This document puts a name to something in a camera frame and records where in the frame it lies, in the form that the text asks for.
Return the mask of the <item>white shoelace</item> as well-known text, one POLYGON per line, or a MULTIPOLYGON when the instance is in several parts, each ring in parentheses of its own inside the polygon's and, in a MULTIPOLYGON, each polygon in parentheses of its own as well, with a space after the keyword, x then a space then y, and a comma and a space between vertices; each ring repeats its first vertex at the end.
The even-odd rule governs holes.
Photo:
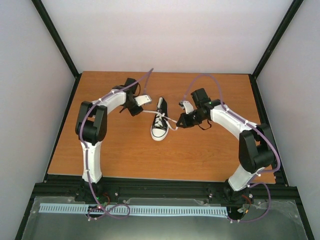
POLYGON ((171 122, 173 122, 173 123, 176 124, 177 121, 174 120, 174 119, 171 119, 171 118, 169 118, 169 117, 167 117, 167 116, 165 116, 164 113, 159 113, 159 112, 153 111, 153 110, 143 110, 143 112, 144 112, 144 113, 155 114, 157 117, 160 117, 161 119, 164 119, 165 122, 166 122, 167 125, 168 125, 168 128, 171 129, 172 131, 176 131, 176 130, 178 129, 177 126, 173 128, 173 127, 170 125, 170 123, 169 123, 169 121, 171 121, 171 122))

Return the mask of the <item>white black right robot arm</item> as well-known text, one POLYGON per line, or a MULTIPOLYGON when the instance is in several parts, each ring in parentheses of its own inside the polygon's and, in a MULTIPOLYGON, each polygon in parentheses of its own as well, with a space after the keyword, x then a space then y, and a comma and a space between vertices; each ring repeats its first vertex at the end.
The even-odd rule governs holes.
POLYGON ((222 126, 238 140, 239 166, 223 187, 225 200, 235 203, 255 176, 278 159, 271 128, 267 124, 248 121, 220 99, 210 99, 204 88, 192 92, 191 97, 193 104, 187 100, 179 102, 184 112, 176 123, 177 127, 186 129, 207 121, 222 126))

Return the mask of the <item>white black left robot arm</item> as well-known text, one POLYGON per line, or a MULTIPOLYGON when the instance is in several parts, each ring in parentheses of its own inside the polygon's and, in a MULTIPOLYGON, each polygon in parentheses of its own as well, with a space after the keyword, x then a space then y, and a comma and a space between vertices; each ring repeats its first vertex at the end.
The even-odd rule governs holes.
POLYGON ((92 201, 103 198, 104 188, 98 185, 102 178, 101 146, 107 135, 108 115, 118 107, 128 110, 131 116, 143 111, 135 95, 140 83, 127 78, 125 84, 113 87, 109 93, 95 101, 83 101, 80 105, 75 133, 83 153, 83 186, 92 201))

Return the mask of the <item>black white canvas sneaker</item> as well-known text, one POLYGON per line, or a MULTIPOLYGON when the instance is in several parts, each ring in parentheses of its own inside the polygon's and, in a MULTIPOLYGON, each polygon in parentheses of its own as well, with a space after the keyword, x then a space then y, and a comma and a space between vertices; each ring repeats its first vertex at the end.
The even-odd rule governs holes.
MULTIPOLYGON (((166 117, 168 117, 168 104, 163 97, 160 97, 158 100, 158 103, 156 105, 156 112, 164 114, 166 117)), ((168 132, 169 127, 165 120, 155 115, 150 128, 151 138, 157 142, 162 141, 165 139, 168 132)))

